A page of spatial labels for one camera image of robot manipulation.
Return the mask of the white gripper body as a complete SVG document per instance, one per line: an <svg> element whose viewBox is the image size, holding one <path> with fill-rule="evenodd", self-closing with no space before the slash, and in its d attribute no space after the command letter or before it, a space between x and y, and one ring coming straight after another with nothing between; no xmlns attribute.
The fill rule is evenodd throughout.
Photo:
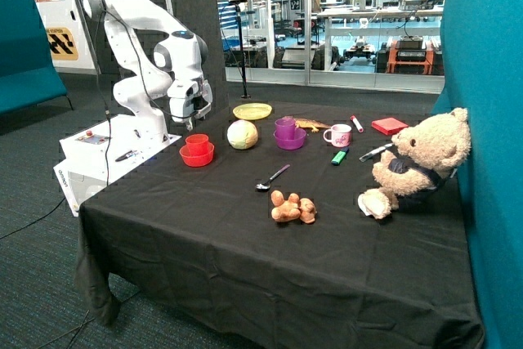
<svg viewBox="0 0 523 349"><path fill-rule="evenodd" d="M212 107L212 89L207 79L176 79L168 89L171 118L175 123L186 123L207 114Z"/></svg>

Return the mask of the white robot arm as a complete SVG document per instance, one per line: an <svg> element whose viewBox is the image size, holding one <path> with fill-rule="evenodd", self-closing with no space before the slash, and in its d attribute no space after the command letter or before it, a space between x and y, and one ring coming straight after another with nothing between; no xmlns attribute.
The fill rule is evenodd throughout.
<svg viewBox="0 0 523 349"><path fill-rule="evenodd" d="M154 103L168 97L172 121L188 130L212 107L203 74L208 46L176 17L150 0L83 0L91 20L101 20L119 66L133 75L114 85L114 98L129 109L141 138L168 138L164 112Z"/></svg>

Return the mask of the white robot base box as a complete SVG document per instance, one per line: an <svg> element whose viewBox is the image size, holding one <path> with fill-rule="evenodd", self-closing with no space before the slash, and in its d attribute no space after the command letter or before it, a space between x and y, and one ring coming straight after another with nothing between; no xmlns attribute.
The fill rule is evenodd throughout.
<svg viewBox="0 0 523 349"><path fill-rule="evenodd" d="M136 117L119 114L60 140L65 159L54 172L71 213L77 216L84 201L179 139L172 134L149 136ZM139 154L115 161L129 150Z"/></svg>

